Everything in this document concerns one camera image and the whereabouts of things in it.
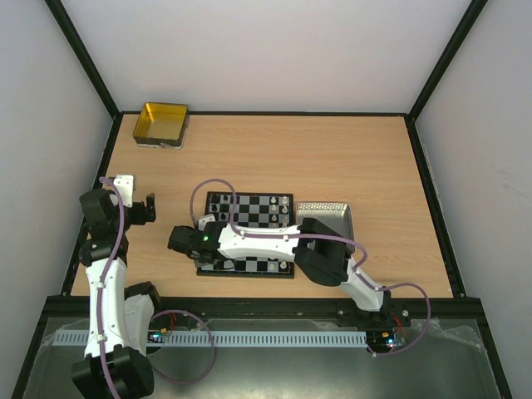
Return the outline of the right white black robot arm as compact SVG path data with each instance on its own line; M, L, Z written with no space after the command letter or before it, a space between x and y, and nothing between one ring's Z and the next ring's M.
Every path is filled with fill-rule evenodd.
M214 220L196 227L175 226L168 248L203 264L247 257L294 263L312 282L347 293L371 325L381 325L392 315L384 287L362 270L368 258L365 247L314 218L276 229Z

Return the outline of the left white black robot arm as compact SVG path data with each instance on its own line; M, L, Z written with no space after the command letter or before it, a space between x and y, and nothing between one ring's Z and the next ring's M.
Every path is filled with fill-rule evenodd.
M160 296L151 282L126 286L126 231L155 222L155 196L123 204L100 188L83 194L80 203L89 234L79 259L89 283L90 325L71 379L85 398L147 397L155 388L147 335Z

